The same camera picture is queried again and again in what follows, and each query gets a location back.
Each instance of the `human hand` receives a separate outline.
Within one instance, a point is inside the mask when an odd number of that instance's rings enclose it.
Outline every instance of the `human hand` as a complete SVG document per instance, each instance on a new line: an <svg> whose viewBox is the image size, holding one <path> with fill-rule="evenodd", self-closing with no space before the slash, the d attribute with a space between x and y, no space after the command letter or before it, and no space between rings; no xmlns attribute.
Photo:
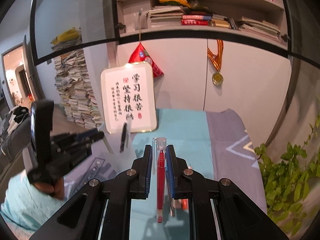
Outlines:
<svg viewBox="0 0 320 240"><path fill-rule="evenodd" d="M33 184L39 191L49 194L52 197L63 200L64 199L64 179L63 177L58 179L52 186L44 182L36 182Z"/></svg>

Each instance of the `string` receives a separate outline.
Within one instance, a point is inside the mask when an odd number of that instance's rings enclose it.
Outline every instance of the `string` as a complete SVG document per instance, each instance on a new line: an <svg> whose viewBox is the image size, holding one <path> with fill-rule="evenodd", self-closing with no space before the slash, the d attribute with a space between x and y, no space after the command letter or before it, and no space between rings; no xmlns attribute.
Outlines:
<svg viewBox="0 0 320 240"><path fill-rule="evenodd" d="M222 64L223 41L217 40L217 44L218 54L214 55L212 51L209 49L209 47L207 47L207 55L216 71L220 72Z"/></svg>
<svg viewBox="0 0 320 240"><path fill-rule="evenodd" d="M141 14L142 10L139 10L139 15L138 15L138 24L139 24L139 42L141 43Z"/></svg>

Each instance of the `blue gripper pad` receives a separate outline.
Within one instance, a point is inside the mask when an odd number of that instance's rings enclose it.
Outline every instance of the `blue gripper pad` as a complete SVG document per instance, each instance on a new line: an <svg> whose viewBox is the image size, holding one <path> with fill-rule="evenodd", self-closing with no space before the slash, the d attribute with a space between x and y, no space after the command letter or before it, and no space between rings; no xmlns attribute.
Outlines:
<svg viewBox="0 0 320 240"><path fill-rule="evenodd" d="M165 170L165 173L167 176L167 183L169 183L171 197L174 198L175 197L174 175L173 175L173 167L172 167L172 160L171 160L169 146L167 146L166 148L165 156L167 160L167 166Z"/></svg>
<svg viewBox="0 0 320 240"><path fill-rule="evenodd" d="M147 172L147 176L146 176L146 192L147 192L147 195L149 195L149 192L150 192L151 171L152 171L152 147L150 147L150 151L149 151L148 172Z"/></svg>

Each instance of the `black pen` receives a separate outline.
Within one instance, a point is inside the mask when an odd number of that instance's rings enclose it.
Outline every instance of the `black pen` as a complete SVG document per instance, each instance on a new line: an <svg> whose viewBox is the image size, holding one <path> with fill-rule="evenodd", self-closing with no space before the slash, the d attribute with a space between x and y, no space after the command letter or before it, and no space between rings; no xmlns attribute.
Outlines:
<svg viewBox="0 0 320 240"><path fill-rule="evenodd" d="M122 135L121 135L121 144L120 144L120 153L124 151L124 143L127 135L127 123L123 124Z"/></svg>

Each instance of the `metal screw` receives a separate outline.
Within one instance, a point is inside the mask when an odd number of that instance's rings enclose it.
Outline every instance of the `metal screw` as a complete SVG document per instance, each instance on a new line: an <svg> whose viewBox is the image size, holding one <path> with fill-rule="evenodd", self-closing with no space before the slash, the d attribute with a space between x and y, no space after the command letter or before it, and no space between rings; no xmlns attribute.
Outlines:
<svg viewBox="0 0 320 240"><path fill-rule="evenodd" d="M98 184L99 184L99 181L98 181L97 179L92 179L92 180L89 181L89 185L90 185L91 187L95 187L95 186L97 186Z"/></svg>
<svg viewBox="0 0 320 240"><path fill-rule="evenodd" d="M223 178L221 180L222 185L229 186L231 184L230 179Z"/></svg>
<svg viewBox="0 0 320 240"><path fill-rule="evenodd" d="M192 174L193 174L193 170L192 170L192 169L185 169L185 170L183 171L183 173L184 173L185 175L189 176L189 175L192 175Z"/></svg>
<svg viewBox="0 0 320 240"><path fill-rule="evenodd" d="M136 170L134 170L134 169L128 169L127 170L127 174L129 175L129 176L132 176L132 175L134 175L134 174L136 174L137 172L136 172Z"/></svg>

